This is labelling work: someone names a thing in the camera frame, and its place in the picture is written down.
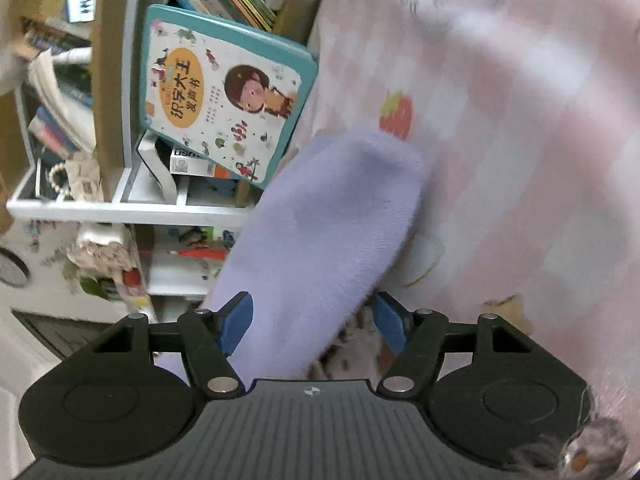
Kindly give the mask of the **lilac and mauve knit sweater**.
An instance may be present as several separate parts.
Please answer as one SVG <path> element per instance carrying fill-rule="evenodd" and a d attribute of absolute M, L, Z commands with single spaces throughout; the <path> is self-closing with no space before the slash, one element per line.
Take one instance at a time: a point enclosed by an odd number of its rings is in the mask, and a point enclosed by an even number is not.
<path fill-rule="evenodd" d="M 355 129 L 315 136 L 271 180 L 202 304 L 252 297 L 230 356 L 244 385 L 306 374 L 396 261 L 430 171 L 420 148 Z"/>

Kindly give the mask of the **floral patterned pouch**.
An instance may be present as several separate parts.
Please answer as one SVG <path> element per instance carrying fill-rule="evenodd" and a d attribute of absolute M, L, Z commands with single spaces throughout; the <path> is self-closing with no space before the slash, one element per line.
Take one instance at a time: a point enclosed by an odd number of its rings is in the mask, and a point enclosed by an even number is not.
<path fill-rule="evenodd" d="M 134 234 L 122 223 L 81 223 L 66 256 L 88 277 L 111 281 L 120 300 L 133 311 L 152 316 Z"/>

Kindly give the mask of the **white wooden bookshelf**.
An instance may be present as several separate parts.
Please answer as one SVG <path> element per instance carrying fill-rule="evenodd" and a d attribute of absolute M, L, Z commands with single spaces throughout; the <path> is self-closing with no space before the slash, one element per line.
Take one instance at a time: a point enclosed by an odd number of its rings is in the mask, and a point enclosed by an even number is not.
<path fill-rule="evenodd" d="M 155 181 L 140 162 L 142 26 L 148 6 L 162 1 L 104 0 L 104 10 L 114 13 L 100 13 L 94 25 L 93 111 L 105 200 L 32 200 L 29 193 L 35 185 L 35 171 L 24 173 L 9 199 L 9 211 L 16 221 L 2 243 L 25 260 L 30 279 L 24 288 L 2 286 L 2 308 L 101 323 L 125 315 L 120 302 L 89 296 L 64 278 L 62 262 L 55 260 L 54 253 L 70 242 L 78 222 L 126 223 L 145 233 L 151 233 L 154 226 L 242 226 L 247 209 L 232 206 L 188 177 L 178 182 L 176 203 L 163 203 Z"/>

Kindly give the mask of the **white and orange box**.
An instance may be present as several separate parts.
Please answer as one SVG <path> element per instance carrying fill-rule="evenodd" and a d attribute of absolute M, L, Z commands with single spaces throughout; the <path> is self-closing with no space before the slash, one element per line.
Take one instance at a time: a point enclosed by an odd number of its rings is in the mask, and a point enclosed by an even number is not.
<path fill-rule="evenodd" d="M 214 179 L 233 179 L 227 169 L 185 148 L 173 148 L 170 153 L 169 170 L 172 174 Z"/>

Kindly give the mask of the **teal children's sound book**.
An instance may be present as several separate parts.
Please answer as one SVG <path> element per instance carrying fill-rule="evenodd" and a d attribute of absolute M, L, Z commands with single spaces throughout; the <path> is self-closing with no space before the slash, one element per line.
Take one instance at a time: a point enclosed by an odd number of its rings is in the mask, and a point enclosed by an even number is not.
<path fill-rule="evenodd" d="M 284 155 L 318 74 L 301 44 L 210 14 L 145 13 L 140 120 L 256 188 Z"/>

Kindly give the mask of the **pink checked tablecloth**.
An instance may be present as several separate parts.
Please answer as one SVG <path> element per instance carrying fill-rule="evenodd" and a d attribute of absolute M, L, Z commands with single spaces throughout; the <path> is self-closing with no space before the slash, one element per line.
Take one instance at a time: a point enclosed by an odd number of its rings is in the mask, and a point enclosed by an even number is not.
<path fill-rule="evenodd" d="M 428 173 L 385 287 L 459 321 L 509 297 L 639 433 L 639 0 L 322 0 L 288 154 L 386 130 Z"/>

